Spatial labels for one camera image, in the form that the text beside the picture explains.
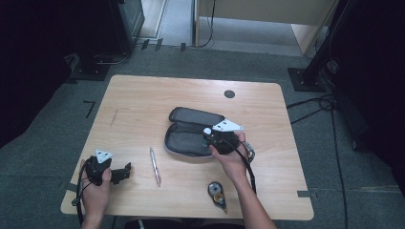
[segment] human hand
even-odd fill
[[[84,163],[85,161],[81,160],[80,167]],[[96,186],[90,182],[86,170],[83,171],[82,188],[84,189],[89,185],[84,189],[82,194],[83,205],[86,209],[86,219],[83,222],[83,228],[98,228],[101,225],[104,213],[110,202],[111,176],[111,169],[106,169],[102,174],[102,184]]]
[[[235,132],[235,135],[243,142],[239,145],[238,151],[247,159],[248,152],[243,145],[245,142],[245,133]],[[221,155],[212,145],[209,146],[209,149],[211,150],[211,155],[221,162],[225,173],[234,183],[237,180],[243,180],[243,178],[247,180],[246,167],[238,153],[234,151],[227,155]]]

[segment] silver pen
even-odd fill
[[[153,169],[155,171],[156,183],[160,187],[161,179],[160,179],[158,166],[156,166],[155,152],[153,151],[152,147],[150,147],[149,153],[151,154],[151,158],[152,158],[152,166],[153,166]]]

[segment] wrist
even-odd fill
[[[101,226],[104,216],[101,214],[86,214],[86,218],[83,221],[83,229],[98,229]]]
[[[244,187],[250,187],[250,183],[246,176],[240,176],[231,179],[236,190],[239,192]]]

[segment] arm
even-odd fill
[[[245,142],[245,133],[235,134],[238,136],[240,141]],[[245,228],[276,228],[274,222],[268,216],[262,203],[250,187],[250,183],[246,176],[246,167],[242,162],[241,157],[236,152],[232,152],[228,155],[220,155],[215,147],[209,147],[212,156],[221,162],[225,173],[235,185],[241,204],[242,214],[244,216]],[[238,147],[238,151],[247,156],[247,151],[242,144]]]
[[[83,191],[83,205],[86,209],[86,218],[81,228],[98,229],[101,226],[104,213],[110,201],[111,169],[106,169],[102,174],[102,184],[100,186],[90,183],[86,171],[83,171],[82,177],[83,188],[90,185]]]

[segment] forearm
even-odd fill
[[[247,178],[234,180],[234,184],[238,192],[242,214],[245,221],[245,228],[276,228],[262,203],[250,187]]]

